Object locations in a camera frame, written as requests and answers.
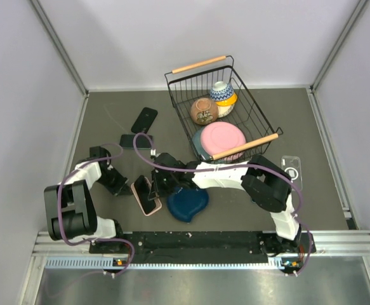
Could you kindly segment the pink phone case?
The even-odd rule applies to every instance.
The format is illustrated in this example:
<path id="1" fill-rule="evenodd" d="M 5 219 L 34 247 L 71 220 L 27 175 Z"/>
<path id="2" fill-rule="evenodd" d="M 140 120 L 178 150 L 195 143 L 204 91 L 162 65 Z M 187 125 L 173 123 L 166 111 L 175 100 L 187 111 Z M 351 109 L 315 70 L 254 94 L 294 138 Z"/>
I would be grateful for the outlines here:
<path id="1" fill-rule="evenodd" d="M 144 216 L 151 216 L 162 208 L 159 198 L 150 198 L 151 183 L 145 176 L 139 176 L 132 183 L 131 190 Z"/>

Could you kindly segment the black phone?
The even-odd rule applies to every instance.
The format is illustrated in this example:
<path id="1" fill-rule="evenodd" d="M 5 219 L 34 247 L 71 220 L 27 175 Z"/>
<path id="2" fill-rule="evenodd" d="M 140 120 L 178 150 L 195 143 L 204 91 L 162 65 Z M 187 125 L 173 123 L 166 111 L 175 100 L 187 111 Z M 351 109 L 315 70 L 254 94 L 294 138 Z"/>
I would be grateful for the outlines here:
<path id="1" fill-rule="evenodd" d="M 136 191 L 138 201 L 145 215 L 151 214 L 157 207 L 155 200 L 150 201 L 148 195 L 150 186 L 145 176 L 141 175 L 134 182 L 134 189 Z"/>

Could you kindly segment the teal-edged phone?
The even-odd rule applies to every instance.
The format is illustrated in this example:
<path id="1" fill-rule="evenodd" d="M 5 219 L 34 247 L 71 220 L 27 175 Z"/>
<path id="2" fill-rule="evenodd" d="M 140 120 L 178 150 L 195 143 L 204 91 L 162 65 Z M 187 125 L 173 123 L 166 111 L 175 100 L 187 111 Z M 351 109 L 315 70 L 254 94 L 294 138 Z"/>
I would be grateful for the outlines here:
<path id="1" fill-rule="evenodd" d="M 123 149 L 134 149 L 134 143 L 136 143 L 137 149 L 151 149 L 152 145 L 149 140 L 144 136 L 139 136 L 136 141 L 134 141 L 134 134 L 123 134 L 121 135 L 119 145 Z"/>

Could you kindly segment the black ring phone case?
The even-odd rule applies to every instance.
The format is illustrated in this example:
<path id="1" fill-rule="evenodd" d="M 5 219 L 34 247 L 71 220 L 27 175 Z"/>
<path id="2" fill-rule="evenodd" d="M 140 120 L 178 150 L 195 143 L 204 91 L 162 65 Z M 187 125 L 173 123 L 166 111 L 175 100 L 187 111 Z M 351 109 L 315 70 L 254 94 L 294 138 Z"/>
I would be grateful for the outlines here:
<path id="1" fill-rule="evenodd" d="M 158 112 L 155 109 L 144 107 L 131 127 L 132 133 L 147 133 L 152 126 Z"/>

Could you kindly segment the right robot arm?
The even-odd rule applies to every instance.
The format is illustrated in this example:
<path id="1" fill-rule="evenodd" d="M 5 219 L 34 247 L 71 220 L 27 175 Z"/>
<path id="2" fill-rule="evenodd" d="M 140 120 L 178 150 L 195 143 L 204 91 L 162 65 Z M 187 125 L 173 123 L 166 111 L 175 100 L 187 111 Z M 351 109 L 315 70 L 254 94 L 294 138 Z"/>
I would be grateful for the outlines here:
<path id="1" fill-rule="evenodd" d="M 301 224 L 292 202 L 292 179 L 284 170 L 256 155 L 250 161 L 214 164 L 201 161 L 183 163 L 164 152 L 151 150 L 152 194 L 168 197 L 180 189 L 235 189 L 268 212 L 275 224 L 281 249 L 290 252 L 301 243 Z"/>

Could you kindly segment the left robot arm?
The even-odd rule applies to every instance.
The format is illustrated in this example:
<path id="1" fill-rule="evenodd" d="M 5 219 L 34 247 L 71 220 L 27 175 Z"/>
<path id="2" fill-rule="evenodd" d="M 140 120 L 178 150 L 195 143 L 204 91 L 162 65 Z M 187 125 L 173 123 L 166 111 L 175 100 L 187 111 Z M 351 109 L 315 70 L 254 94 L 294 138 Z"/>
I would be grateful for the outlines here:
<path id="1" fill-rule="evenodd" d="M 103 242 L 112 252 L 124 248 L 126 238 L 121 225 L 117 220 L 97 216 L 90 194 L 96 183 L 113 196 L 132 194 L 128 179 L 114 168 L 112 159 L 106 148 L 91 147 L 89 157 L 79 161 L 59 184 L 45 188 L 46 222 L 52 240 L 68 245 Z"/>

